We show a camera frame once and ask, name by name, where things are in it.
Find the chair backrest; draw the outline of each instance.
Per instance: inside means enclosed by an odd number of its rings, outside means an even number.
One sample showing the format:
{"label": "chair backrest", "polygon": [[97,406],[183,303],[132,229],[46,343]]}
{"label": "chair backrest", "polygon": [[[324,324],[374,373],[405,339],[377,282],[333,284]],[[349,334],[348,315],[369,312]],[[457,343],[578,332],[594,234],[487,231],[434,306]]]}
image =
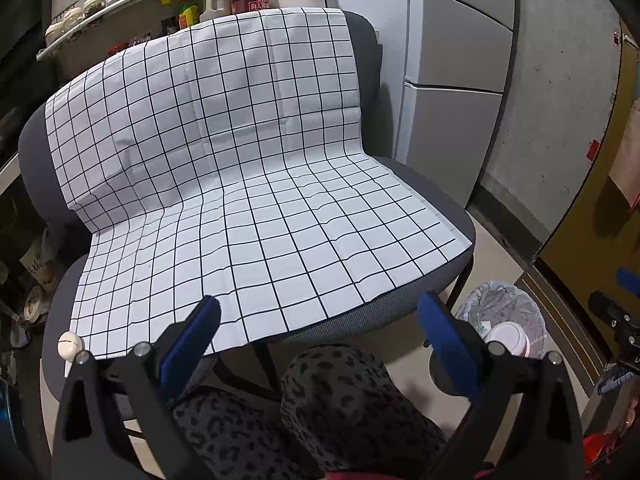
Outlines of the chair backrest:
{"label": "chair backrest", "polygon": [[18,161],[24,187],[37,213],[46,223],[61,228],[79,222],[79,218],[66,206],[53,167],[44,118],[45,105],[43,103],[33,113],[20,133]]}
{"label": "chair backrest", "polygon": [[382,45],[376,39],[376,31],[366,18],[354,12],[344,11],[347,28],[353,45],[353,56],[358,72],[360,110],[363,122],[372,113],[380,90]]}

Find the bolt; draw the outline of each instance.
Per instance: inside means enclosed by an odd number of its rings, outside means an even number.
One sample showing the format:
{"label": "bolt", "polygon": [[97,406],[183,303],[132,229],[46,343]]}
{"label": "bolt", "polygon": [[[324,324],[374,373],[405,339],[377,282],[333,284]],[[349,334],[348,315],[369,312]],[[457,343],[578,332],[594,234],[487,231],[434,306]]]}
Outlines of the bolt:
{"label": "bolt", "polygon": [[151,352],[151,343],[148,343],[146,341],[138,343],[133,347],[133,353],[138,357],[144,357],[149,352]]}
{"label": "bolt", "polygon": [[555,365],[562,364],[562,356],[555,350],[552,350],[551,352],[549,352],[546,355],[546,358],[549,359]]}
{"label": "bolt", "polygon": [[78,355],[76,356],[76,363],[83,365],[89,360],[89,357],[91,357],[91,354],[87,350],[82,350],[78,352]]}
{"label": "bolt", "polygon": [[489,341],[486,347],[493,355],[503,355],[507,351],[504,345],[498,341]]}

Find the brown door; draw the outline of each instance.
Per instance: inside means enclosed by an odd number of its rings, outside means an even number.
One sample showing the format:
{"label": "brown door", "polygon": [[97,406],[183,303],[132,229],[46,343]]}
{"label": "brown door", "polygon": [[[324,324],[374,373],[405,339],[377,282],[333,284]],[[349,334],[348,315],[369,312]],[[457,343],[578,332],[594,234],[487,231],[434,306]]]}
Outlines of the brown door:
{"label": "brown door", "polygon": [[[622,30],[628,34],[626,27]],[[640,212],[630,210],[609,178],[636,97],[637,71],[638,49],[622,41],[616,101],[602,146],[574,203],[539,254],[594,320],[614,354],[613,330],[588,312],[587,300],[594,290],[602,290],[640,317],[640,300],[615,280],[620,267],[640,272]]]}

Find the black chair leg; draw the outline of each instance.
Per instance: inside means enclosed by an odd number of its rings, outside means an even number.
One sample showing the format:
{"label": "black chair leg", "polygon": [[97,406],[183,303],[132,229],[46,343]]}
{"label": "black chair leg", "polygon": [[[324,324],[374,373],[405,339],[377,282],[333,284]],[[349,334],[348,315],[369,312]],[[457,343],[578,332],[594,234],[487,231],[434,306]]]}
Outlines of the black chair leg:
{"label": "black chair leg", "polygon": [[273,358],[269,351],[269,345],[265,342],[258,341],[256,343],[252,343],[251,346],[254,348],[255,356],[258,358],[262,371],[267,376],[269,386],[274,392],[282,396],[282,391],[280,389],[280,377],[278,377],[276,365],[273,363]]}
{"label": "black chair leg", "polygon": [[236,390],[252,394],[256,397],[262,397],[263,399],[273,400],[274,402],[280,402],[282,395],[279,392],[263,388],[259,384],[252,383],[240,376],[233,373],[219,357],[216,364],[213,366],[213,373],[227,386],[231,386]]}
{"label": "black chair leg", "polygon": [[[471,259],[468,261],[468,264],[466,264],[465,268],[462,269],[462,272],[460,272],[460,275],[458,276],[456,283],[453,286],[453,290],[451,291],[451,294],[447,298],[447,303],[445,303],[445,306],[449,310],[451,310],[453,306],[456,304],[456,301],[460,296],[460,292],[462,292],[462,289],[466,285],[466,280],[469,279],[469,275],[471,274],[471,271],[473,270],[473,268],[474,268],[474,256],[471,255]],[[429,340],[425,339],[422,346],[424,346],[425,348],[428,348],[430,345],[431,343],[429,343]]]}

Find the trash bin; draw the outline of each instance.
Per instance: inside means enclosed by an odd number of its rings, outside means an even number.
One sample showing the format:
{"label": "trash bin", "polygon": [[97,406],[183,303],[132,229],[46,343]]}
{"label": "trash bin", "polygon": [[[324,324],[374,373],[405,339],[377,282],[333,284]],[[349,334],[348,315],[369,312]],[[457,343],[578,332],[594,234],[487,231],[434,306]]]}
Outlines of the trash bin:
{"label": "trash bin", "polygon": [[462,303],[456,317],[471,323],[481,335],[483,321],[490,322],[491,327],[504,321],[516,322],[529,338],[529,357],[542,358],[545,354],[545,320],[536,302],[517,286],[499,281],[483,283]]}

